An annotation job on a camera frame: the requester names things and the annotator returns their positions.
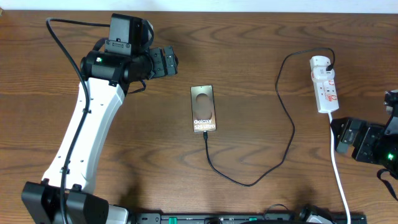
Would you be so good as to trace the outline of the Galaxy smartphone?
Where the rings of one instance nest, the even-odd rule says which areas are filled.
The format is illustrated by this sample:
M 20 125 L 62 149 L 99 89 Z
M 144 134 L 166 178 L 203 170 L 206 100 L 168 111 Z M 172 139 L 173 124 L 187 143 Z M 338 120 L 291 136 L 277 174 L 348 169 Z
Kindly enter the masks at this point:
M 190 94 L 193 131 L 196 133 L 216 131 L 213 86 L 192 86 Z

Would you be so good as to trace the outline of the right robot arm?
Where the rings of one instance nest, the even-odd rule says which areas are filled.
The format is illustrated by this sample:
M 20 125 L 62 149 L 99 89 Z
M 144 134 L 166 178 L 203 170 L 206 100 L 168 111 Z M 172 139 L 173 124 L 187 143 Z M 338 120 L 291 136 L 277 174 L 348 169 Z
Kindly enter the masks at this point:
M 378 170 L 377 178 L 385 185 L 393 199 L 397 200 L 397 193 L 391 183 L 382 178 L 384 173 L 397 178 L 397 90 L 385 92 L 384 105 L 390 115 L 385 125 L 352 117 L 334 119 L 332 117 L 334 108 L 324 111 L 330 122 L 331 163 L 345 214 L 335 217 L 325 210 L 308 205 L 300 213 L 302 221 L 309 223 L 354 223 L 363 219 L 350 214 L 335 159 L 337 152 L 346 153 L 350 146 L 354 147 L 351 157 L 355 161 L 383 166 L 382 169 Z

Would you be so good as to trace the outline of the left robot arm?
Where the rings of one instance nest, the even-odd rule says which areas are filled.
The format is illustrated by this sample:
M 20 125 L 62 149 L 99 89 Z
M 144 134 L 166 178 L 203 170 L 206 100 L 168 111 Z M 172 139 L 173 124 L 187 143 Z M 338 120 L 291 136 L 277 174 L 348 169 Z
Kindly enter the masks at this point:
M 113 14 L 109 35 L 80 63 L 78 99 L 62 144 L 39 183 L 27 182 L 21 199 L 36 223 L 134 223 L 127 208 L 94 194 L 100 155 L 114 116 L 133 82 L 177 73 L 170 46 L 154 48 L 152 24 Z

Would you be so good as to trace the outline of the white charger adapter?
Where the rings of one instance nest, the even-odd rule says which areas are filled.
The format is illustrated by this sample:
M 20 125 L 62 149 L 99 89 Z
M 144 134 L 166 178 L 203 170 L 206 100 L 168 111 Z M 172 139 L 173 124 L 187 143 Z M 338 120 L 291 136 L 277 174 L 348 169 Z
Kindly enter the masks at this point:
M 310 59 L 311 79 L 314 83 L 321 83 L 333 80 L 335 71 L 331 68 L 331 61 L 328 57 L 316 55 Z

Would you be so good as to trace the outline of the white power strip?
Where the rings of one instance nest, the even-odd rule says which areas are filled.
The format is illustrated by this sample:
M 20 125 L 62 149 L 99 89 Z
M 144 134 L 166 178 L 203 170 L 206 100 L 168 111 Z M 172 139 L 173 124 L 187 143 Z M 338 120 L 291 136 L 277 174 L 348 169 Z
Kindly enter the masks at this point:
M 319 113 L 327 114 L 339 109 L 334 79 L 321 83 L 313 83 L 313 86 Z

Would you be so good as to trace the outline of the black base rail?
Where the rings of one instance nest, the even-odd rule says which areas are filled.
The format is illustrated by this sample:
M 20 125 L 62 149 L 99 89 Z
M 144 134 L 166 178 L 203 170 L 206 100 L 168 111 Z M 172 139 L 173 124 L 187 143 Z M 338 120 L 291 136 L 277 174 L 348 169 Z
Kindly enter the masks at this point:
M 137 213 L 136 224 L 206 224 L 206 223 L 347 223 L 343 215 L 335 215 L 328 220 L 323 217 L 296 218 L 293 213 L 277 212 L 261 214 L 160 214 Z

